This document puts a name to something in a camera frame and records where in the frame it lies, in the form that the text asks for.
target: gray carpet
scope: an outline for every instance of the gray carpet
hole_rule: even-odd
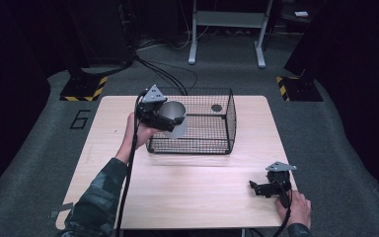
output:
[[[324,88],[317,83],[325,100],[322,103],[284,102],[281,98],[275,77],[290,75],[283,65],[298,39],[272,37],[264,70],[257,66],[254,40],[239,37],[201,42],[194,66],[188,65],[189,46],[182,50],[151,47],[138,55],[196,72],[197,87],[230,87],[235,95],[266,96],[288,160],[298,167],[293,172],[298,189],[313,203],[314,236],[379,236],[379,186],[345,138],[337,110]],[[187,71],[159,66],[186,86],[194,81]],[[67,72],[48,78],[48,103],[0,179],[0,236],[53,236],[57,232],[55,219],[48,215],[64,200],[101,100],[58,101],[68,78]],[[102,96],[137,95],[153,84],[168,86],[134,62],[109,77]],[[69,129],[79,110],[90,110],[82,114],[89,117],[85,128]],[[260,229],[265,236],[275,230]]]

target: black wire cage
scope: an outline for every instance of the black wire cage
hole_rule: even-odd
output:
[[[179,139],[156,133],[146,143],[151,153],[230,154],[236,137],[236,108],[231,88],[159,88],[168,101],[187,110],[187,129]]]

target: wooden table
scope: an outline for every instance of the wooden table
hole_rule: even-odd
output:
[[[115,155],[136,97],[101,100],[63,203],[76,203]],[[266,169],[288,163],[269,105],[262,96],[235,96],[237,134],[229,155],[135,153],[122,229],[251,228],[279,226],[275,198],[255,196],[252,180],[266,184]],[[291,178],[293,189],[296,188]],[[59,213],[64,228],[68,210]]]

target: metal bracket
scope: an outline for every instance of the metal bracket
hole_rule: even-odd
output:
[[[279,161],[273,163],[272,165],[265,168],[268,171],[278,172],[278,171],[289,171],[289,170],[297,170],[296,166],[287,165],[281,163]]]
[[[162,94],[156,85],[153,85],[149,90],[147,90],[147,93],[143,97],[142,101],[143,103],[166,102],[167,98]]]

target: white metal stand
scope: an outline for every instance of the white metal stand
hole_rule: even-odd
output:
[[[192,43],[189,51],[189,64],[195,64],[196,56],[196,27],[215,26],[215,27],[243,27],[261,28],[260,36],[255,41],[254,47],[257,53],[258,67],[265,68],[265,59],[262,49],[266,25],[269,18],[270,8],[273,0],[268,0],[264,13],[235,13],[235,12],[209,12],[197,11],[196,0],[192,6]]]

